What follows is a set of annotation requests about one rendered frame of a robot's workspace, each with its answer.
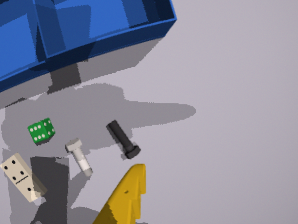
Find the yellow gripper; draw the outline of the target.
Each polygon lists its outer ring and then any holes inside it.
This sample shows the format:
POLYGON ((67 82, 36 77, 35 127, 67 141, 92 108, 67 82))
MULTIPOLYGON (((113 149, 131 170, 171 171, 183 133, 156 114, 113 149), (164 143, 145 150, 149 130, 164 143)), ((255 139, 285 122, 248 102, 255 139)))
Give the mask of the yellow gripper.
POLYGON ((146 166, 133 165, 118 183, 92 224, 135 224, 141 194, 146 194, 146 166))

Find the green die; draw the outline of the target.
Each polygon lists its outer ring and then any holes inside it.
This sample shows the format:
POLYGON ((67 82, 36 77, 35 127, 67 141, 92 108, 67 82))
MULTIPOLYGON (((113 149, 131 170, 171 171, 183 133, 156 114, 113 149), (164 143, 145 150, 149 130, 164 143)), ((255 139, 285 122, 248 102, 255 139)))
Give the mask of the green die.
POLYGON ((28 130, 34 143, 49 139, 56 133, 49 118, 43 119, 28 126, 28 130))

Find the cream domino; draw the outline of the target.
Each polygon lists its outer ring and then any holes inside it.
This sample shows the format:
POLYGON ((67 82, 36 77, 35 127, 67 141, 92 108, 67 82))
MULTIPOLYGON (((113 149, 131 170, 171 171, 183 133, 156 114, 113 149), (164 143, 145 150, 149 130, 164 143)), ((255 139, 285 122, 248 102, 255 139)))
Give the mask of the cream domino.
POLYGON ((34 201, 47 192, 46 187, 40 182, 18 152, 2 163, 0 167, 29 202, 34 201))

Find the grey hex bolt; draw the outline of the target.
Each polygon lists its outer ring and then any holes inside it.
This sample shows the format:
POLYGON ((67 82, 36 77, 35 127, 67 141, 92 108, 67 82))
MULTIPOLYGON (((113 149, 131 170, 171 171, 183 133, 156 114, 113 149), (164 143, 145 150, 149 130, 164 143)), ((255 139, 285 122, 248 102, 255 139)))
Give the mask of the grey hex bolt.
POLYGON ((93 174, 93 171, 86 160, 80 146, 82 145, 79 138, 73 139, 69 141, 67 144, 65 144, 67 149, 73 152, 75 158, 77 159, 81 169, 83 170, 85 176, 90 176, 93 174))

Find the black hex-head bolt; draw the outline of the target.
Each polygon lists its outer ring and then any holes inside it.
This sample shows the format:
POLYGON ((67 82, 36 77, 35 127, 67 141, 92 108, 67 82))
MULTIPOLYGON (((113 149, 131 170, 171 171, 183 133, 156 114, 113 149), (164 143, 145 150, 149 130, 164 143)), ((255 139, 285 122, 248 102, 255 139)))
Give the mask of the black hex-head bolt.
POLYGON ((132 159, 135 156, 137 156, 141 149, 138 145, 133 146, 129 138, 126 136, 122 128, 119 126, 116 120, 112 121, 108 124, 112 132, 115 134, 119 142, 122 144, 122 146, 127 151, 124 155, 127 157, 127 159, 132 159))

